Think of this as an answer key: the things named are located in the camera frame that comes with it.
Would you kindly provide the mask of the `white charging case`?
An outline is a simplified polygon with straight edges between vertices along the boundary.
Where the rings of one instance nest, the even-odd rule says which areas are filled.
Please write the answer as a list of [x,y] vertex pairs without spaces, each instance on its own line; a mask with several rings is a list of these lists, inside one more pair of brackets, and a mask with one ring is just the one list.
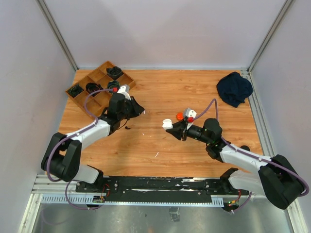
[[173,123],[172,123],[172,120],[171,119],[164,119],[162,121],[162,128],[164,130],[168,130],[168,129],[172,129],[173,128]]

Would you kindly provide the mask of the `orange earbud charging case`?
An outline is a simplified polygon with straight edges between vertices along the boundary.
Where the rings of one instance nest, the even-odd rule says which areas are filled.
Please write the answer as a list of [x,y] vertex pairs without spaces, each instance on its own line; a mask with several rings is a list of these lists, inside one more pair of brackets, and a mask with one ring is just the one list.
[[177,114],[176,114],[176,119],[177,119],[178,121],[183,120],[183,119],[184,119],[183,113],[182,113],[182,112],[177,113]]

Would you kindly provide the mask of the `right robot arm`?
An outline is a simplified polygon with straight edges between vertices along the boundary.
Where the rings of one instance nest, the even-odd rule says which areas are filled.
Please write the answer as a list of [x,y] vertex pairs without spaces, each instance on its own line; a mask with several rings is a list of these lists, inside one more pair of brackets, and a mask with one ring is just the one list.
[[229,143],[222,137],[222,128],[215,118],[205,120],[202,127],[194,125],[191,117],[176,123],[165,119],[162,127],[178,140],[192,138],[205,143],[212,159],[239,167],[221,180],[220,188],[225,194],[237,189],[247,190],[265,196],[275,207],[285,210],[310,191],[306,181],[284,156],[263,156]]

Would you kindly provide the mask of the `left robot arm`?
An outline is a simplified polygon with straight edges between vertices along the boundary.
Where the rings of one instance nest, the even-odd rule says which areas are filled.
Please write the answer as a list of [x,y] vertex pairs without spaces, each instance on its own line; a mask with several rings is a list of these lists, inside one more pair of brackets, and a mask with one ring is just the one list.
[[140,116],[145,109],[133,96],[113,94],[109,104],[94,122],[75,132],[55,133],[47,147],[41,162],[41,169],[46,171],[52,182],[86,182],[93,192],[104,187],[100,171],[87,165],[81,165],[82,151],[94,142],[110,136],[121,127],[123,120]]

